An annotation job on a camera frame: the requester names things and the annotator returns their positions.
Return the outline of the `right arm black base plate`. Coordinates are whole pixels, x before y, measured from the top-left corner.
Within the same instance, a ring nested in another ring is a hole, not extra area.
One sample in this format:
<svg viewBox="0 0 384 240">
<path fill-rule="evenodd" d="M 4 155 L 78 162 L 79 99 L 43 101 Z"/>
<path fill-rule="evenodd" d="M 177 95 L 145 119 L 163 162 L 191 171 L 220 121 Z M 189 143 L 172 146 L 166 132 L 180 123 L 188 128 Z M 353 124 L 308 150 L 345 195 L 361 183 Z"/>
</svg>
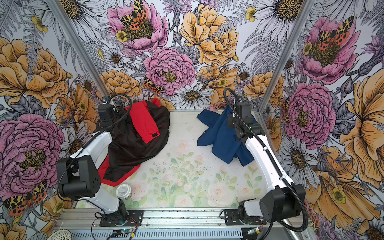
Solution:
<svg viewBox="0 0 384 240">
<path fill-rule="evenodd" d="M 249 217 L 238 209 L 225 209 L 219 217 L 225 221 L 226 226 L 261 226 L 267 221 L 261 217 Z"/>
</svg>

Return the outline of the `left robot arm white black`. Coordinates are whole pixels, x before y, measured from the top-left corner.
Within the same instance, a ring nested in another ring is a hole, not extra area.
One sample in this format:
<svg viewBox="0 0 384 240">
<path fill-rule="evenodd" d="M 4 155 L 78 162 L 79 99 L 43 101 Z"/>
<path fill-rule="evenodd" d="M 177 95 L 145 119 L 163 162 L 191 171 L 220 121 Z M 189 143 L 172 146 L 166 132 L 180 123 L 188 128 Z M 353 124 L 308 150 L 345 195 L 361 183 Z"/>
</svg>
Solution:
<svg viewBox="0 0 384 240">
<path fill-rule="evenodd" d="M 120 111 L 110 103 L 99 106 L 99 131 L 74 154 L 58 161 L 57 175 L 59 197 L 71 202 L 86 201 L 99 208 L 101 217 L 109 224 L 122 226 L 128 220 L 123 200 L 111 195 L 101 187 L 102 179 L 98 168 L 108 156 L 113 138 L 110 131 L 124 120 L 131 111 Z"/>
</svg>

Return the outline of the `navy blue cloth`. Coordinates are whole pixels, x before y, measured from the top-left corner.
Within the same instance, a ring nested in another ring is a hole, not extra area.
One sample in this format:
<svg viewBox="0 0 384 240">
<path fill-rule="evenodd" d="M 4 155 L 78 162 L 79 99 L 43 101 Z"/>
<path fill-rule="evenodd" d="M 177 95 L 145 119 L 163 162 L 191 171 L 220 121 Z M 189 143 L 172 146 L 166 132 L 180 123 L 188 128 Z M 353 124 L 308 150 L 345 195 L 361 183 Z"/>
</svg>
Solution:
<svg viewBox="0 0 384 240">
<path fill-rule="evenodd" d="M 242 166 L 250 164 L 254 157 L 241 139 L 237 138 L 234 128 L 228 126 L 228 117 L 233 111 L 226 107 L 221 114 L 204 109 L 197 119 L 208 126 L 197 140 L 198 146 L 212 145 L 212 153 L 222 161 L 230 164 L 238 158 Z"/>
</svg>

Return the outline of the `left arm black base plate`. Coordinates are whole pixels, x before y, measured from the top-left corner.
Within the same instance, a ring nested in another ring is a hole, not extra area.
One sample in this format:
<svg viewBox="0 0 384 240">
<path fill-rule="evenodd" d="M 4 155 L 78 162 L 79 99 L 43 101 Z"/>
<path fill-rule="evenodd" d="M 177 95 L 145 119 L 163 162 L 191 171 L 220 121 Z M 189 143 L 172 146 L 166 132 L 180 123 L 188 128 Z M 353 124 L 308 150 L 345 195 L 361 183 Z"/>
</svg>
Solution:
<svg viewBox="0 0 384 240">
<path fill-rule="evenodd" d="M 144 210 L 127 210 L 125 214 L 118 212 L 107 214 L 100 221 L 101 227 L 140 227 L 144 218 Z"/>
</svg>

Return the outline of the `red black-lined jacket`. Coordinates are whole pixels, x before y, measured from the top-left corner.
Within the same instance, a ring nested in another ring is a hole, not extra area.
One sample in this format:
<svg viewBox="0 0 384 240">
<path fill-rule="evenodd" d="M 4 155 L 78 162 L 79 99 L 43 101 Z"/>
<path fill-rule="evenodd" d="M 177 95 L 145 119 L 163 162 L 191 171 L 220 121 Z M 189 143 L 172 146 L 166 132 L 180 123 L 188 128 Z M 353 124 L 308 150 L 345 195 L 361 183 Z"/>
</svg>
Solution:
<svg viewBox="0 0 384 240">
<path fill-rule="evenodd" d="M 142 163 L 157 156 L 170 135 L 170 112 L 159 99 L 125 109 L 130 113 L 111 131 L 113 141 L 98 169 L 101 182 L 111 187 L 122 184 Z"/>
</svg>

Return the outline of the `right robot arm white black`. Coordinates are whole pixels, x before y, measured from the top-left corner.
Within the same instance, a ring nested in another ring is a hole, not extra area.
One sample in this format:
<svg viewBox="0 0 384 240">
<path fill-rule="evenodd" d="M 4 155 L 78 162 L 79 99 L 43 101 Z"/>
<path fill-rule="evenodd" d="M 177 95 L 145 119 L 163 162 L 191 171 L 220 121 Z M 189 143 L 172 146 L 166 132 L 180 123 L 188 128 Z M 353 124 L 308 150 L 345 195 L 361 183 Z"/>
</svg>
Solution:
<svg viewBox="0 0 384 240">
<path fill-rule="evenodd" d="M 267 185 L 267 192 L 263 197 L 240 202 L 240 219 L 245 223 L 256 219 L 282 223 L 285 219 L 303 216 L 306 224 L 308 216 L 304 206 L 305 189 L 284 171 L 263 128 L 254 121 L 250 104 L 234 102 L 229 107 L 233 113 L 228 117 L 228 126 L 235 129 L 237 138 L 242 140 L 251 153 Z"/>
</svg>

